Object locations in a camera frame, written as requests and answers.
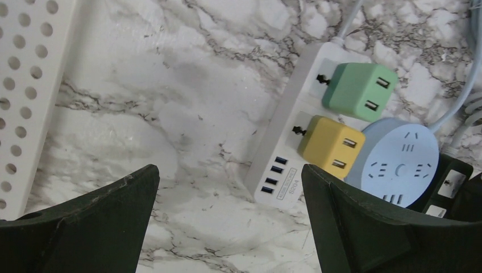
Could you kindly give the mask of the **round light blue power socket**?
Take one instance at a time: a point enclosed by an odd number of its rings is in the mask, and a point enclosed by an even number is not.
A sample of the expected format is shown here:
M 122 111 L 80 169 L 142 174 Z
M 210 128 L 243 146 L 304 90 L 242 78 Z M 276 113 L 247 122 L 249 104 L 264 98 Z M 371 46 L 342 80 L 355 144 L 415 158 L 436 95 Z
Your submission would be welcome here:
M 406 208 L 430 185 L 439 146 L 424 125 L 383 118 L 363 129 L 365 142 L 344 182 Z

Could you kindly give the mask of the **white power strip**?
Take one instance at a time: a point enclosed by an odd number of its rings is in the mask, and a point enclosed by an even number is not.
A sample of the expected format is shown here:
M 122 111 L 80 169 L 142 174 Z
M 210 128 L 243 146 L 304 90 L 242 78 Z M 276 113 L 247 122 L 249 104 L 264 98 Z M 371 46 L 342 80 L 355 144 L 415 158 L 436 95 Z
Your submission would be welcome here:
M 290 209 L 297 203 L 303 192 L 301 171 L 307 163 L 297 149 L 312 117 L 341 118 L 322 106 L 327 85 L 317 77 L 330 79 L 341 63 L 370 62 L 369 57 L 332 42 L 305 47 L 244 180 L 256 202 L 278 209 Z

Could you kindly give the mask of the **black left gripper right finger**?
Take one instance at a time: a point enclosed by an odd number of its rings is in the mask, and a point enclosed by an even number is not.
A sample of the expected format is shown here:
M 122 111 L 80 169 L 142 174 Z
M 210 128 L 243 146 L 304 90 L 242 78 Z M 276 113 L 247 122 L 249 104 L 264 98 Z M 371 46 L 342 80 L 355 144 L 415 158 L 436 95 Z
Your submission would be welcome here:
M 481 271 L 481 221 L 393 205 L 311 164 L 301 177 L 323 272 Z

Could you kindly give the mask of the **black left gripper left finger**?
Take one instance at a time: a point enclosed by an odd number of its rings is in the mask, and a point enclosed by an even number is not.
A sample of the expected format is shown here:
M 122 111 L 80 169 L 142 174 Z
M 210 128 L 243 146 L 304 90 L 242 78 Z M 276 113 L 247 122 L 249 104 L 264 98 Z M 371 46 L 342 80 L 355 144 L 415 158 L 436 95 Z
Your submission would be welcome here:
M 64 203 L 1 221 L 2 272 L 135 272 L 160 182 L 149 164 Z

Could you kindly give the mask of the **black power strip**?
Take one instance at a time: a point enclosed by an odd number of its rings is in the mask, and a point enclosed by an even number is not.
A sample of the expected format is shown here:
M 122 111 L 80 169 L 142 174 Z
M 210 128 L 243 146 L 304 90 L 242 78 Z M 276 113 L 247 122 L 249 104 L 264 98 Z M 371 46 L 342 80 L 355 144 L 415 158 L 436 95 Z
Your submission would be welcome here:
M 424 193 L 407 208 L 438 218 L 449 218 L 461 186 L 473 174 L 473 166 L 441 154 L 437 171 Z
M 456 195 L 450 218 L 464 222 L 481 221 L 481 173 L 462 185 Z

